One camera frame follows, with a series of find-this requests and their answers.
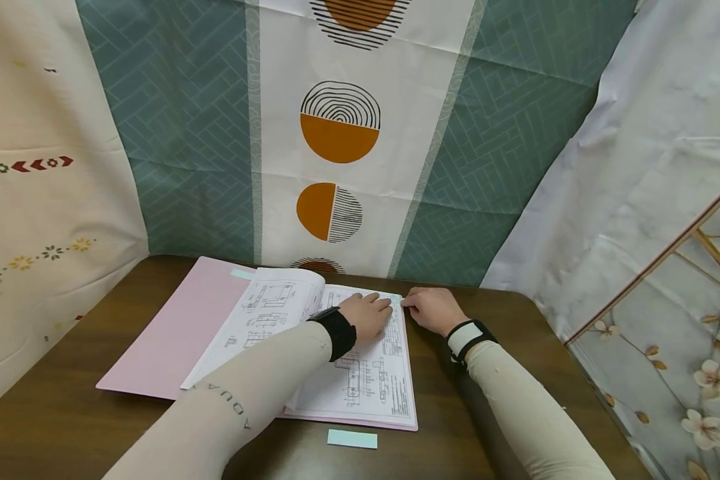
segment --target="brown table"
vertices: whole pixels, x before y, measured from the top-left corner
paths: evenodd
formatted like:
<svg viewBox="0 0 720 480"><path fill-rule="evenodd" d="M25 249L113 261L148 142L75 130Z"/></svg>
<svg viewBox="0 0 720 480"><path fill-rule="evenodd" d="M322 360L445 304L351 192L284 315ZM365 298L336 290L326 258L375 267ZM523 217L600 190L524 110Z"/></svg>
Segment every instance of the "brown table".
<svg viewBox="0 0 720 480"><path fill-rule="evenodd" d="M168 300L194 263L138 264L0 399L0 479L100 479L168 408L168 401L93 386ZM330 283L405 294L412 283L326 275ZM591 386L535 305L517 293L453 292L566 406L619 479L648 479ZM407 319L419 431L374 430L376 451L328 446L329 424L275 420L245 446L225 479L492 479L465 404L434 354L434 335Z"/></svg>

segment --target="light blue sticky note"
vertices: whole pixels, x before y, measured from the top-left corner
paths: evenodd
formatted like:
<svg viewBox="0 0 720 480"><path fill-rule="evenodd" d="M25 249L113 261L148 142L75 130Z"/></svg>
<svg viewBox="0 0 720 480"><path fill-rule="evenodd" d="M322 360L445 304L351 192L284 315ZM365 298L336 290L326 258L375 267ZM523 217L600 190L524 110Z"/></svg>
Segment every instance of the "light blue sticky note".
<svg viewBox="0 0 720 480"><path fill-rule="evenodd" d="M255 272L245 272L245 271L241 271L238 268L235 268L232 270L233 277L244 278L246 280L253 280L254 275L255 275Z"/></svg>
<svg viewBox="0 0 720 480"><path fill-rule="evenodd" d="M343 445L359 449L376 450L379 437L375 433L360 433L359 431L328 430L328 445Z"/></svg>

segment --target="beige arm sleeve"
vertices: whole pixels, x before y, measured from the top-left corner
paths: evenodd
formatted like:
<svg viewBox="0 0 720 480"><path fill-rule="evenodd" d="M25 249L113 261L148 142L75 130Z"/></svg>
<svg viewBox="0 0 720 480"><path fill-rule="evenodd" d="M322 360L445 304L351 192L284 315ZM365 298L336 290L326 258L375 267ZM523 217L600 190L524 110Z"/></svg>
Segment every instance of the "beige arm sleeve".
<svg viewBox="0 0 720 480"><path fill-rule="evenodd" d="M232 455L330 357L331 339L317 322L244 350L182 394L104 479L220 479Z"/></svg>
<svg viewBox="0 0 720 480"><path fill-rule="evenodd" d="M477 344L467 354L467 368L533 480L613 479L552 395L500 345Z"/></svg>

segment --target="black and white wristband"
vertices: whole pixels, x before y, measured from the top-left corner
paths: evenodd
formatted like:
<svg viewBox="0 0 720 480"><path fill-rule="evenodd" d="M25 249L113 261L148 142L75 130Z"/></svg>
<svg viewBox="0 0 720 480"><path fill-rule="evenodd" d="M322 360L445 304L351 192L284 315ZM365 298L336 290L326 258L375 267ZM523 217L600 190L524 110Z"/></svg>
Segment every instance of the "black and white wristband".
<svg viewBox="0 0 720 480"><path fill-rule="evenodd" d="M456 325L445 338L448 347L451 348L451 360L455 363L465 364L467 352L480 342L490 340L498 343L496 337L486 328L482 322L467 320Z"/></svg>
<svg viewBox="0 0 720 480"><path fill-rule="evenodd" d="M350 325L338 307L331 307L314 314L308 322L317 322L325 328L331 338L331 362L343 357L355 346L358 333L354 325Z"/></svg>

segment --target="white paper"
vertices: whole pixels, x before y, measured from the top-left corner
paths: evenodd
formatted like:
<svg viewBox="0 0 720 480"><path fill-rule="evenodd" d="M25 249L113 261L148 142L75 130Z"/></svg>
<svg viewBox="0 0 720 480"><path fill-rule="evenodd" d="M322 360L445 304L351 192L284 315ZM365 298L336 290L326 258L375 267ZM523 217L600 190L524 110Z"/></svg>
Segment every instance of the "white paper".
<svg viewBox="0 0 720 480"><path fill-rule="evenodd" d="M326 285L321 308L338 305L354 293L370 290ZM350 350L310 376L288 404L286 415L336 420L362 420L416 426L411 363L405 340L400 296L392 300L392 316L376 342Z"/></svg>
<svg viewBox="0 0 720 480"><path fill-rule="evenodd" d="M259 268L181 388L190 388L242 350L354 293L374 292L326 285L323 277L304 269ZM384 332L374 343L350 350L310 376L288 401L286 415L416 426L401 297L379 294L392 301Z"/></svg>
<svg viewBox="0 0 720 480"><path fill-rule="evenodd" d="M192 372L186 390L242 350L304 322L320 309L325 279L304 269L259 268Z"/></svg>

